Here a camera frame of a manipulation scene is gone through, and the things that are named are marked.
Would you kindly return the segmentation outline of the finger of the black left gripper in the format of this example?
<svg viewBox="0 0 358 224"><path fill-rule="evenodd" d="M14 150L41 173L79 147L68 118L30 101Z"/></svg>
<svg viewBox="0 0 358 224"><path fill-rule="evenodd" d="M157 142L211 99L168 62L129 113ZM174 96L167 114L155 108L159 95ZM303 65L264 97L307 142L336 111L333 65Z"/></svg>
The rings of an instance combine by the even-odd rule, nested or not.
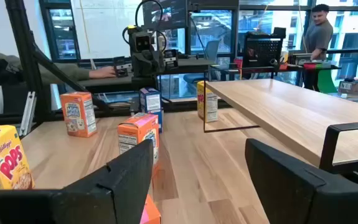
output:
<svg viewBox="0 0 358 224"><path fill-rule="evenodd" d="M165 70L178 68L178 51L175 49L165 50L163 62Z"/></svg>
<svg viewBox="0 0 358 224"><path fill-rule="evenodd" d="M115 57L113 64L118 78L127 77L129 72L132 71L132 63L130 57Z"/></svg>

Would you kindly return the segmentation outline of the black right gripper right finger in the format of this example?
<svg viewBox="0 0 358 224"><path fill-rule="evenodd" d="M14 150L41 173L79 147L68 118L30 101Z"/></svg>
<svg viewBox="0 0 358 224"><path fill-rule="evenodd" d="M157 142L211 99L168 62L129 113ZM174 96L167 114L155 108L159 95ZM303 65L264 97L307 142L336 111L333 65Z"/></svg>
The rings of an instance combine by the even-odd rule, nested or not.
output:
<svg viewBox="0 0 358 224"><path fill-rule="evenodd" d="M245 160L270 224L358 224L358 184L247 139Z"/></svg>

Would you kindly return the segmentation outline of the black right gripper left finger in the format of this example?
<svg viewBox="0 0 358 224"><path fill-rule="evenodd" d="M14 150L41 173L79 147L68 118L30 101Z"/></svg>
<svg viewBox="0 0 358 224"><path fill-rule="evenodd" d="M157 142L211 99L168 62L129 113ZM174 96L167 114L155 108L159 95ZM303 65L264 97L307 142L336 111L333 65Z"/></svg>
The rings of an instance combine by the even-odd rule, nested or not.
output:
<svg viewBox="0 0 358 224"><path fill-rule="evenodd" d="M152 171L146 139L62 189L0 190L0 224L139 224Z"/></svg>

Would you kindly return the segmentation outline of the blue Frosted Flakes cereal box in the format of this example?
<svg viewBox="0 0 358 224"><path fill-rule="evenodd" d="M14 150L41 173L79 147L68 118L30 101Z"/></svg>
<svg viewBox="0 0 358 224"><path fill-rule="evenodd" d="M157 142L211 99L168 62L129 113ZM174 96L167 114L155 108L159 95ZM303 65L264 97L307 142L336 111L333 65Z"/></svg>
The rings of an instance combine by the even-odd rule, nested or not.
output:
<svg viewBox="0 0 358 224"><path fill-rule="evenodd" d="M163 131L163 107L161 93L151 87L142 88L139 91L139 102L142 113L158 116L159 132Z"/></svg>

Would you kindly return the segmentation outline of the yellow Pops cereal box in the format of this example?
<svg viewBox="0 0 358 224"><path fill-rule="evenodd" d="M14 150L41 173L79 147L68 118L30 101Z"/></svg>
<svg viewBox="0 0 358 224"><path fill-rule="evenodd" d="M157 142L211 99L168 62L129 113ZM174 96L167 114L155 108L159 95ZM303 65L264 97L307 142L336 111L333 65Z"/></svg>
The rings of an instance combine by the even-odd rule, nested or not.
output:
<svg viewBox="0 0 358 224"><path fill-rule="evenodd" d="M206 123L218 120L218 98L205 87L205 81L197 83L197 112Z"/></svg>
<svg viewBox="0 0 358 224"><path fill-rule="evenodd" d="M29 190L34 178L15 126L0 125L0 190Z"/></svg>

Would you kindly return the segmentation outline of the orange Mini Wheats cereal box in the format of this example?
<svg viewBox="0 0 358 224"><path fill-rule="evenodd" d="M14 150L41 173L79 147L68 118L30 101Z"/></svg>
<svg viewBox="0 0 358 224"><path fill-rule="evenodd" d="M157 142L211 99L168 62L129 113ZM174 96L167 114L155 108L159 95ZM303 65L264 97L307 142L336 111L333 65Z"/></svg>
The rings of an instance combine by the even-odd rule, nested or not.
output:
<svg viewBox="0 0 358 224"><path fill-rule="evenodd" d="M92 95L72 92L60 95L64 121L70 136L89 138L97 131Z"/></svg>
<svg viewBox="0 0 358 224"><path fill-rule="evenodd" d="M150 195L147 195L139 224L161 224L161 214Z"/></svg>
<svg viewBox="0 0 358 224"><path fill-rule="evenodd" d="M120 154L128 151L145 139L153 141L153 174L159 166L159 122L158 115L137 113L117 127Z"/></svg>

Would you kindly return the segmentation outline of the dark grey desk top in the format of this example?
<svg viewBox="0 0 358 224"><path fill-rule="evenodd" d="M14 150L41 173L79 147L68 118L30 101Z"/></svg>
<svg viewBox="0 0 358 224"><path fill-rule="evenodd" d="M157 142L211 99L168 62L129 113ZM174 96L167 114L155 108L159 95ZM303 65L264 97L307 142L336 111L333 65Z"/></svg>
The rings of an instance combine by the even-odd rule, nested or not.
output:
<svg viewBox="0 0 358 224"><path fill-rule="evenodd" d="M200 59L179 59L179 67L172 70L165 70L160 75L176 75L182 73L202 73L205 72L210 65L213 65L214 62L206 60L203 58ZM153 87L157 88L156 77L146 78L145 80L140 80L135 78L134 83L132 83L133 74L129 73L127 77L122 78L103 78L103 79L92 79L79 81L78 83L81 86L84 86L91 93L104 93L104 92L117 92L117 91L136 91L142 87Z"/></svg>

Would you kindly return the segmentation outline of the person's hand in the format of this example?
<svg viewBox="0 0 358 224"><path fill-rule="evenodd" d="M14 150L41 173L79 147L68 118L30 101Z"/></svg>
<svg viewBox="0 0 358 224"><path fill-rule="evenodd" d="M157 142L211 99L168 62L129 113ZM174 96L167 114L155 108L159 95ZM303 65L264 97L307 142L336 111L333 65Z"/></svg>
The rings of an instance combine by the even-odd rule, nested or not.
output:
<svg viewBox="0 0 358 224"><path fill-rule="evenodd" d="M90 70L89 78L90 79L116 78L116 72L114 67L106 66L96 70Z"/></svg>

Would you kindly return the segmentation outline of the blue grey office chair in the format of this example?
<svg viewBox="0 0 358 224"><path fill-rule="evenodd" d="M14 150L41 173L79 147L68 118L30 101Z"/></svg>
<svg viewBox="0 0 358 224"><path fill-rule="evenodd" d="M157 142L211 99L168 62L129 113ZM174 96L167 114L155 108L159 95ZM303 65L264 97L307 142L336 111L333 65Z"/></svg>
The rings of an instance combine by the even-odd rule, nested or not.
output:
<svg viewBox="0 0 358 224"><path fill-rule="evenodd" d="M206 56L207 59L216 62L217 61L217 52L219 49L220 40L211 40L206 45ZM183 79L189 84L195 84L204 78L204 73L190 73L185 74Z"/></svg>

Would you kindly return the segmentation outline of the dark computer monitor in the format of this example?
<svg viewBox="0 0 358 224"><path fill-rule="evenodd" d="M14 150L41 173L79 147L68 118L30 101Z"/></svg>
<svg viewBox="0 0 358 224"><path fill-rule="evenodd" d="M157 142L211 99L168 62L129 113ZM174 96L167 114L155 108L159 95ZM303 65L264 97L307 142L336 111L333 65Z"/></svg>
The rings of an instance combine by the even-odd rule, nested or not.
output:
<svg viewBox="0 0 358 224"><path fill-rule="evenodd" d="M155 0L144 3L143 10L144 26L148 29L169 30L181 29L187 25L187 0Z"/></svg>

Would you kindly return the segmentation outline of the green plastic chair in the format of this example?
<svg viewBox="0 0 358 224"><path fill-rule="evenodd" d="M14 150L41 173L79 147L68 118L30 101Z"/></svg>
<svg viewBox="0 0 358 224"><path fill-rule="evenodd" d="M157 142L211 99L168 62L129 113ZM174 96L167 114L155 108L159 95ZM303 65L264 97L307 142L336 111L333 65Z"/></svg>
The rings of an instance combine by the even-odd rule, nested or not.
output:
<svg viewBox="0 0 358 224"><path fill-rule="evenodd" d="M321 93L337 93L337 88L332 80L331 70L319 71L318 89Z"/></svg>

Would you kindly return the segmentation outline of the grey labelled box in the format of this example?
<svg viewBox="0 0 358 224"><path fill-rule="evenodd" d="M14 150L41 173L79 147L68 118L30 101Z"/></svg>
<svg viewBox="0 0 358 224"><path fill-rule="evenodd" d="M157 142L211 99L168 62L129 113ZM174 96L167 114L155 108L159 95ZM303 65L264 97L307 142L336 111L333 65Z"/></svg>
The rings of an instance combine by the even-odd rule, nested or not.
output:
<svg viewBox="0 0 358 224"><path fill-rule="evenodd" d="M358 94L358 81L347 82L347 81L340 81L338 87L339 93L346 93L346 94Z"/></svg>

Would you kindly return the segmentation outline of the person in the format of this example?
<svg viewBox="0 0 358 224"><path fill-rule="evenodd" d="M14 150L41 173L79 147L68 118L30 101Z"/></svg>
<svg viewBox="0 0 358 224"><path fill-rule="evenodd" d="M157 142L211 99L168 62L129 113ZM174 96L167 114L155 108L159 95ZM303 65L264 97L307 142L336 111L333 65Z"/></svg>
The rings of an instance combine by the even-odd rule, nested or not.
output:
<svg viewBox="0 0 358 224"><path fill-rule="evenodd" d="M305 35L305 46L310 60L325 60L326 52L333 35L333 27L327 19L329 6L318 4L311 10L312 23Z"/></svg>

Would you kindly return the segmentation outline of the wooden shelf with black frame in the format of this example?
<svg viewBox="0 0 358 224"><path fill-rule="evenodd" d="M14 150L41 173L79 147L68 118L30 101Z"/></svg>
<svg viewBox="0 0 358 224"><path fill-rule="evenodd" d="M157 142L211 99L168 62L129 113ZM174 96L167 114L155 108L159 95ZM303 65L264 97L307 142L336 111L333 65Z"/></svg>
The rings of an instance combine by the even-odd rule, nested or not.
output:
<svg viewBox="0 0 358 224"><path fill-rule="evenodd" d="M310 164L358 171L358 103L271 78L205 87Z"/></svg>

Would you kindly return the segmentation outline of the black metal rig frame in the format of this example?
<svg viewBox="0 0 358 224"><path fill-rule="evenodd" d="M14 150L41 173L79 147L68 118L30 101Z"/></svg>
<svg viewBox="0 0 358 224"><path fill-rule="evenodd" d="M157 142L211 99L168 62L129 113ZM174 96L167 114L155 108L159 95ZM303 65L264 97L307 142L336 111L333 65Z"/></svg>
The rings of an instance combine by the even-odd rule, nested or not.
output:
<svg viewBox="0 0 358 224"><path fill-rule="evenodd" d="M36 92L37 101L34 112L33 122L41 124L46 121L63 120L62 111L52 111L50 102L46 99L43 88L39 64L52 72L58 79L76 91L88 92L84 86L69 78L57 66L51 62L38 48L34 36L30 30L29 21L26 14L24 0L5 0L6 9L9 14L11 27L16 40L23 71L21 77L27 84L28 90ZM96 106L96 118L111 116L122 116L109 107L104 101L92 95L93 104ZM0 124L18 124L22 121L22 115L0 114Z"/></svg>

